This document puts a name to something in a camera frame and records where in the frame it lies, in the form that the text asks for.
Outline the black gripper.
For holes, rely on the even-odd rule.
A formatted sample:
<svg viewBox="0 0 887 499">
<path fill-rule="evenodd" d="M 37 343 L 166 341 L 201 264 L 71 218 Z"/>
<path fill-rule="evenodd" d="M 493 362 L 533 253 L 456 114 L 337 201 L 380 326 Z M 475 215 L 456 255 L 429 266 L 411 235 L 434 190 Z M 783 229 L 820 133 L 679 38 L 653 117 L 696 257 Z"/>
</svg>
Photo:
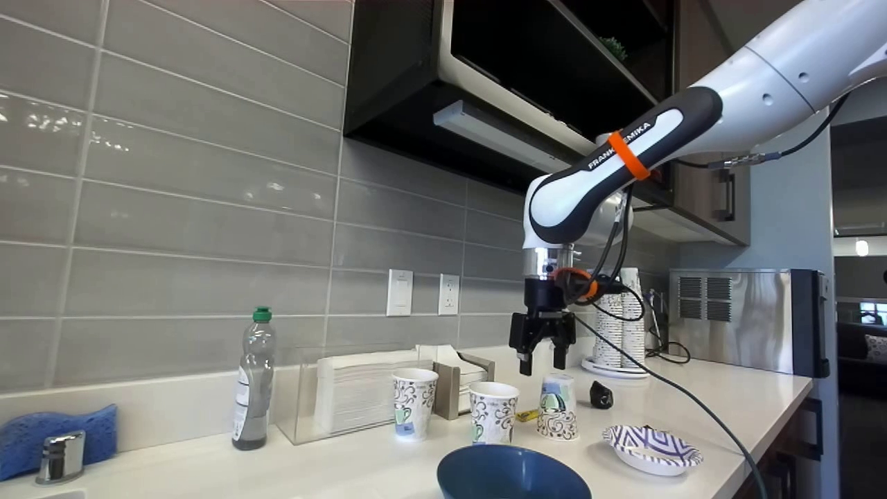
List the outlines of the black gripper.
<svg viewBox="0 0 887 499">
<path fill-rule="evenodd" d="M 554 280 L 564 264 L 565 253 L 561 246 L 525 253 L 525 312 L 515 312 L 511 325 L 511 345 L 518 352 L 525 377 L 533 377 L 533 352 L 544 337 L 554 343 L 554 368 L 565 368 L 568 345 L 576 341 L 564 289 Z"/>
</svg>

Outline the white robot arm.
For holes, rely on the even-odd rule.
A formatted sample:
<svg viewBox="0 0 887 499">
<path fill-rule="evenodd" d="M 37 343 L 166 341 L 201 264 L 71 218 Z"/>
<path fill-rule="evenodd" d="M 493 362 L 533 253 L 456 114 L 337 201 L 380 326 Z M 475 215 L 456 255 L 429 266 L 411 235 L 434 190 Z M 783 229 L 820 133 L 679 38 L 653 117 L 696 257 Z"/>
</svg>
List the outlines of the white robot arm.
<svg viewBox="0 0 887 499">
<path fill-rule="evenodd" d="M 576 326 L 568 305 L 621 293 L 615 273 L 576 269 L 564 253 L 579 241 L 607 197 L 648 179 L 678 157 L 743 156 L 887 68 L 887 0 L 801 0 L 734 56 L 614 131 L 568 169 L 542 174 L 525 197 L 525 312 L 511 320 L 518 372 L 554 343 L 565 365 Z"/>
</svg>

